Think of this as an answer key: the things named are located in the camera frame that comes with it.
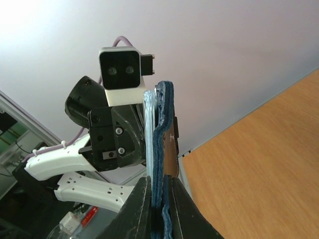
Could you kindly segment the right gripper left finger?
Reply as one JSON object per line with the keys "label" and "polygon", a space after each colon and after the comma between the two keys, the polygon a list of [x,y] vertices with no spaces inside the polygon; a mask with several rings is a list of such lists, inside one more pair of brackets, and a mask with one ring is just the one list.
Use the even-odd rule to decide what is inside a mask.
{"label": "right gripper left finger", "polygon": [[151,238],[152,185],[149,176],[138,180],[128,199],[98,239]]}

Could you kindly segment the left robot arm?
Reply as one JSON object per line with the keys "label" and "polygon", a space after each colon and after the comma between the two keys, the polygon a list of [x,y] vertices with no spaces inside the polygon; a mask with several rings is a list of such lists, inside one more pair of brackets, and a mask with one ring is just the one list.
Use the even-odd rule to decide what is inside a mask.
{"label": "left robot arm", "polygon": [[145,165],[151,179],[151,207],[167,205],[164,194],[165,160],[168,173],[178,174],[178,128],[174,86],[161,81],[142,91],[141,102],[109,106],[103,87],[84,76],[65,102],[69,117],[87,129],[71,142],[34,150],[13,175],[28,194],[41,201],[71,201],[119,211],[132,187],[91,179],[85,172],[103,172]]}

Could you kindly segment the blue card holder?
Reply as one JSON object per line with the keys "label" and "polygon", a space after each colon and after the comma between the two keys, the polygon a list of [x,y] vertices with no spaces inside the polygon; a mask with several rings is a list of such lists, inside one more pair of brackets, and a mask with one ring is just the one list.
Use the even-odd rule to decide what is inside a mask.
{"label": "blue card holder", "polygon": [[146,169],[151,195],[146,222],[146,239],[171,239],[168,179],[164,173],[164,136],[173,126],[174,86],[171,81],[160,81],[153,91],[145,91],[143,99]]}

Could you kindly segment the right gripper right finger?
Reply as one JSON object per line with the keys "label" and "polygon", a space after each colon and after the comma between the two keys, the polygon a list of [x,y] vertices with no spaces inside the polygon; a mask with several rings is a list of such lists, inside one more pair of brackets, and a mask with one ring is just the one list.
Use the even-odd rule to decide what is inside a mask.
{"label": "right gripper right finger", "polygon": [[163,182],[163,238],[223,238],[199,211],[180,179],[168,175]]}

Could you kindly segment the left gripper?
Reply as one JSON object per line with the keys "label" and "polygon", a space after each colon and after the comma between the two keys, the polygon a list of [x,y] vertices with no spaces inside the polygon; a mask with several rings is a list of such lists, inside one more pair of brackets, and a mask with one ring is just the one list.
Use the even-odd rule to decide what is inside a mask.
{"label": "left gripper", "polygon": [[[88,121],[92,154],[89,162],[97,171],[145,164],[145,122],[142,104],[95,108],[88,113]],[[173,128],[176,154],[179,155],[176,116],[173,117]]]}

